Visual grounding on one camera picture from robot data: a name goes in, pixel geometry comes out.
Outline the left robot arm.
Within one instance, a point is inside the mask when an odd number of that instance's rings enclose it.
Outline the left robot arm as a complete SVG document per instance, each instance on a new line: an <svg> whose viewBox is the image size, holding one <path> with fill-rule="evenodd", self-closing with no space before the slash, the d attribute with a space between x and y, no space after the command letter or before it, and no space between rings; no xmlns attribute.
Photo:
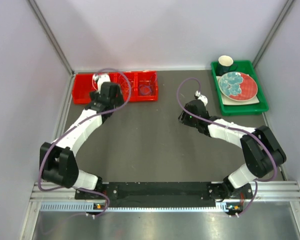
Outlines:
<svg viewBox="0 0 300 240"><path fill-rule="evenodd" d="M39 180L57 185L58 188L86 189L92 198L99 198L104 191L100 176L80 170L76 155L89 136L114 111L125 104L119 84L112 82L109 74L94 74L92 82L97 89L90 95L90 103L82 110L69 129L52 143L45 142L39 151Z"/></svg>

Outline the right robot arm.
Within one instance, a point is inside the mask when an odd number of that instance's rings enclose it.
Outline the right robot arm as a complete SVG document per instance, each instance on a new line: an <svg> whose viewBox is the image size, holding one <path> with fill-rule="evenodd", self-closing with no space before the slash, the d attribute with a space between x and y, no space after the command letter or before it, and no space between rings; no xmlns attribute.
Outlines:
<svg viewBox="0 0 300 240"><path fill-rule="evenodd" d="M242 149L245 163L223 179L224 196L235 198L249 182L263 178L286 162L287 157L271 129L244 127L210 116L208 99L200 91L188 102L178 117L180 123L196 128L210 138L224 140Z"/></svg>

